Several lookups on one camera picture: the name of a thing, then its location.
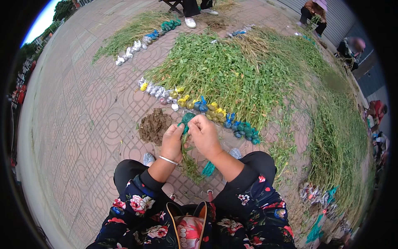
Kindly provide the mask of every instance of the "white sneaker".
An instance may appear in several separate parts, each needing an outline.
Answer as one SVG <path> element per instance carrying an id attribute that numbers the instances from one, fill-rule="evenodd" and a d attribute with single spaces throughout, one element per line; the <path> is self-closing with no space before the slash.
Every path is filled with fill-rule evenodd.
<path id="1" fill-rule="evenodd" d="M 191 29 L 196 27 L 196 22 L 193 18 L 185 18 L 185 24 Z"/>
<path id="2" fill-rule="evenodd" d="M 207 14 L 210 14 L 210 15 L 218 15 L 219 14 L 217 11 L 214 11 L 211 8 L 201 10 L 201 12 L 202 13 L 207 13 Z"/>

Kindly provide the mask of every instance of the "metal shutter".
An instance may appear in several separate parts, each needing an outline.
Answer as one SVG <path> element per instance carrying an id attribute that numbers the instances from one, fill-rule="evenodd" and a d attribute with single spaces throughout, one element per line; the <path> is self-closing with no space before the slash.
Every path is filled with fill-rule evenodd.
<path id="1" fill-rule="evenodd" d="M 306 0 L 279 0 L 286 4 L 297 13 L 307 2 Z M 345 35 L 350 31 L 355 23 L 355 14 L 341 0 L 327 0 L 328 12 L 326 12 L 326 20 L 328 26 L 323 34 L 337 47 Z"/>

